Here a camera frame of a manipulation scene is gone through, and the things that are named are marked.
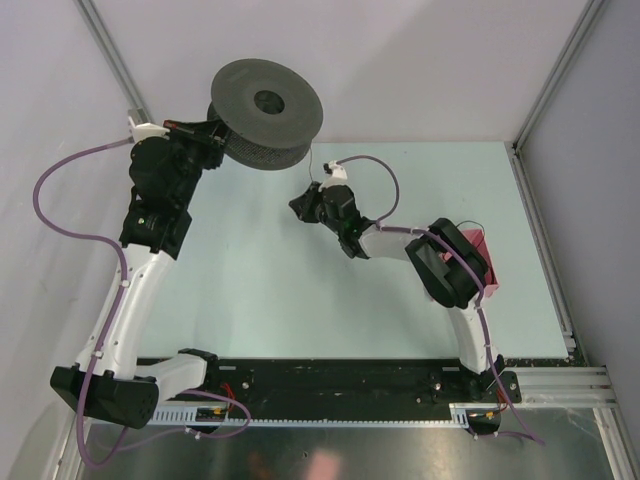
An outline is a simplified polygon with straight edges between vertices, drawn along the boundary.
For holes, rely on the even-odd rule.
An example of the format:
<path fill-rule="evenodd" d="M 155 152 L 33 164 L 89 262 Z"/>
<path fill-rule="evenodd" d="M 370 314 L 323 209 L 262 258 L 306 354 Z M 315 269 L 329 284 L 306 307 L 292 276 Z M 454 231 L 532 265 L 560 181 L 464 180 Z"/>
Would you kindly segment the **black cable spool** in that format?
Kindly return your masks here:
<path fill-rule="evenodd" d="M 301 162 L 323 123 L 312 86 L 295 71 L 247 58 L 222 67 L 211 84 L 208 117 L 229 129 L 225 154 L 249 168 L 277 171 Z"/>

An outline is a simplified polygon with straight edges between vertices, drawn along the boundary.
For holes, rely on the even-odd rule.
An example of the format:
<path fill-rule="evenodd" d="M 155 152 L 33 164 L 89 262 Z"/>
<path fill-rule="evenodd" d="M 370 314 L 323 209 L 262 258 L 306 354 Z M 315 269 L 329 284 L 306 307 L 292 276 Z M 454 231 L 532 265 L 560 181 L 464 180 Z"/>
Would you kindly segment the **pink plastic box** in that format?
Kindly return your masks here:
<path fill-rule="evenodd" d="M 498 281 L 488 251 L 484 228 L 470 222 L 471 228 L 460 229 L 459 225 L 441 218 L 429 228 L 429 231 L 444 242 L 474 272 L 484 288 L 484 293 L 491 293 L 498 287 Z M 440 242 L 430 240 L 429 245 L 438 253 L 439 266 L 442 270 L 447 295 L 451 300 L 440 300 L 442 305 L 464 309 L 480 289 L 464 265 Z"/>

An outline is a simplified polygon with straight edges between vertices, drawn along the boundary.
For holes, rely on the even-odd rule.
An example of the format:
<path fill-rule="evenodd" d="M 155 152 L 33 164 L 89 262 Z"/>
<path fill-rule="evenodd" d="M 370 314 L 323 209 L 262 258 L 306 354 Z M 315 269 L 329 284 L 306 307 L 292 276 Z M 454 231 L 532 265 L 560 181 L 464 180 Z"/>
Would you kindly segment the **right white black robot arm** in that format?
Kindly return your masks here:
<path fill-rule="evenodd" d="M 381 226 L 361 215 L 348 186 L 323 188 L 318 182 L 289 207 L 300 221 L 333 232 L 350 258 L 409 262 L 428 296 L 449 311 L 467 370 L 461 376 L 463 393 L 484 401 L 496 391 L 502 357 L 493 352 L 483 309 L 489 264 L 454 223 L 440 218 L 426 229 Z"/>

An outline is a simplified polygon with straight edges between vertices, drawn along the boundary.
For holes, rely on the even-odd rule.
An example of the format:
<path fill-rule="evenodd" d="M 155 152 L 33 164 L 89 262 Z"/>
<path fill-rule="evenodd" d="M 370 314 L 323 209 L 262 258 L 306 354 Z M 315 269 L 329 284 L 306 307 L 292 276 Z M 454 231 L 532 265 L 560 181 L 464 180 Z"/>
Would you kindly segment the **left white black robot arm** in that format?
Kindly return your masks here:
<path fill-rule="evenodd" d="M 192 218 L 189 204 L 204 171 L 222 163 L 228 126 L 221 120 L 130 124 L 133 182 L 122 232 L 113 242 L 118 265 L 109 297 L 70 367 L 54 369 L 50 385 L 80 418 L 140 429 L 159 403 L 189 390 L 214 397 L 221 376 L 215 355 L 182 349 L 152 365 L 139 347 L 166 274 Z"/>

